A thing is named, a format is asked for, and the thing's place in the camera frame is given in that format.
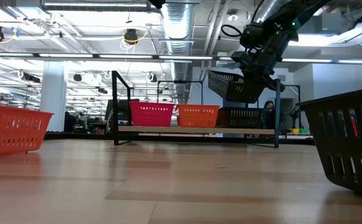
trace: plastic basket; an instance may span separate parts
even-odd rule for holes
[[[134,126],[168,127],[174,104],[130,102]]]
[[[244,83],[242,76],[217,71],[208,71],[208,87],[227,101],[255,103],[265,86]]]
[[[219,106],[178,105],[179,127],[214,128],[217,122]]]
[[[362,90],[299,105],[328,180],[362,195]]]
[[[218,111],[217,127],[260,128],[264,109],[224,107]]]
[[[52,115],[0,106],[0,155],[38,150]]]

